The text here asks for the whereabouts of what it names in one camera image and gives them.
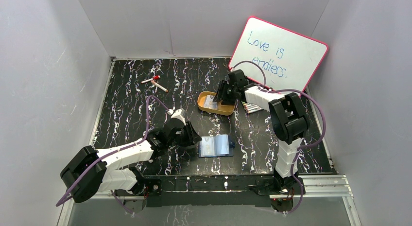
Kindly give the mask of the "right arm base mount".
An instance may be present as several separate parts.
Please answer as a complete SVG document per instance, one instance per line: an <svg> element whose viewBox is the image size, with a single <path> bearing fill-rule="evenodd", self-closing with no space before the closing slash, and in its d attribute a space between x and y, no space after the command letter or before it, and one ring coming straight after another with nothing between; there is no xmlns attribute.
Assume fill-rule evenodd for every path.
<svg viewBox="0 0 412 226"><path fill-rule="evenodd" d="M306 193L303 179L296 176L282 178L274 175L273 177L262 177L256 180L256 184L249 187L249 190L258 195L276 195L271 198L271 207L280 213L286 214L295 208L294 198L299 197L297 203Z"/></svg>

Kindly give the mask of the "orange oval tray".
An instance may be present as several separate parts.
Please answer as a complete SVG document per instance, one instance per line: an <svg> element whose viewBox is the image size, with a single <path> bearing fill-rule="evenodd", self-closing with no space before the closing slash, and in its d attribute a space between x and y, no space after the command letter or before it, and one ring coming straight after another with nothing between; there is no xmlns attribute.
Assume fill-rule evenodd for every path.
<svg viewBox="0 0 412 226"><path fill-rule="evenodd" d="M214 102L216 92L203 91L199 94L197 99L197 105L201 111L230 116L234 110L234 105L223 105L222 102Z"/></svg>

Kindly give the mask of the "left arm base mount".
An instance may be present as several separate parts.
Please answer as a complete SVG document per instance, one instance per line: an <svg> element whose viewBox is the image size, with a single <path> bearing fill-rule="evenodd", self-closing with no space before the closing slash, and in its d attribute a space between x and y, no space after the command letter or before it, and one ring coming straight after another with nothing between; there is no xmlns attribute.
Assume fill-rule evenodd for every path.
<svg viewBox="0 0 412 226"><path fill-rule="evenodd" d="M116 191L110 191L111 195L116 199L116 201L123 207L126 214L135 215L133 209L128 208L126 203L126 198L120 199L116 194ZM161 195L161 180L160 179L139 179L137 183L131 188L131 190L126 191L126 193L133 196L142 196L144 202L147 202L149 196L160 196Z"/></svg>

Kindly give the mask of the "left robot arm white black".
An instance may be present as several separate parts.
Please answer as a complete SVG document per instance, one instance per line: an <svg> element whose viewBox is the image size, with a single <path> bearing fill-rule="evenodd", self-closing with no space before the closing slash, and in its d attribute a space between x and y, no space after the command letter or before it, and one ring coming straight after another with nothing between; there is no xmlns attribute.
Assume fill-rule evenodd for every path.
<svg viewBox="0 0 412 226"><path fill-rule="evenodd" d="M201 140L191 122L171 118L162 128L150 130L143 138L125 145L106 149L85 146L60 173L67 192L57 204L69 199L82 203L102 191L125 190L139 195L145 182L131 164L155 160L173 146L194 148Z"/></svg>

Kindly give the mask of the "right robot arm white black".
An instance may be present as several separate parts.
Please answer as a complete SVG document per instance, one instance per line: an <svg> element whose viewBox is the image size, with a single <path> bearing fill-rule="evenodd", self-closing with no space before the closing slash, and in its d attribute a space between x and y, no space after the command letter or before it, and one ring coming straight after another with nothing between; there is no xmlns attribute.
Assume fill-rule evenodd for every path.
<svg viewBox="0 0 412 226"><path fill-rule="evenodd" d="M228 75L219 83L214 101L233 105L236 100L255 104L270 113L273 131L278 139L274 189L286 194L297 182L296 155L310 127L309 118L298 94L280 94L250 82L242 70Z"/></svg>

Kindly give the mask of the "blue leather card holder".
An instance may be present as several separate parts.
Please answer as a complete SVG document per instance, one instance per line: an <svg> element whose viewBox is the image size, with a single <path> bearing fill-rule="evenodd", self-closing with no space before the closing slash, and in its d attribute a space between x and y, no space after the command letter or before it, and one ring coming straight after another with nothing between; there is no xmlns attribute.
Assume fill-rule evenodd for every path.
<svg viewBox="0 0 412 226"><path fill-rule="evenodd" d="M213 137L214 139L215 152L213 156L207 156L207 157L227 157L227 156L231 157L234 155L233 150L235 148L235 143L229 135L216 135L216 136L210 136L210 137ZM198 146L199 158L206 158L206 157L202 157L200 154L200 148L199 148L200 143Z"/></svg>

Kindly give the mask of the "silver credit card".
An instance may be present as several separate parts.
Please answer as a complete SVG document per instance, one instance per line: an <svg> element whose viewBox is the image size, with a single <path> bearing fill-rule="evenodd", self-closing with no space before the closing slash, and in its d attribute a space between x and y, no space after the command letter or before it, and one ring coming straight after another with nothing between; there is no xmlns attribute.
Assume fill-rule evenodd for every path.
<svg viewBox="0 0 412 226"><path fill-rule="evenodd" d="M214 101L215 95L206 95L205 97L205 102L203 104L204 108L207 109L217 109L218 108L218 103Z"/></svg>
<svg viewBox="0 0 412 226"><path fill-rule="evenodd" d="M202 157L213 156L215 152L213 137L202 137L199 148Z"/></svg>

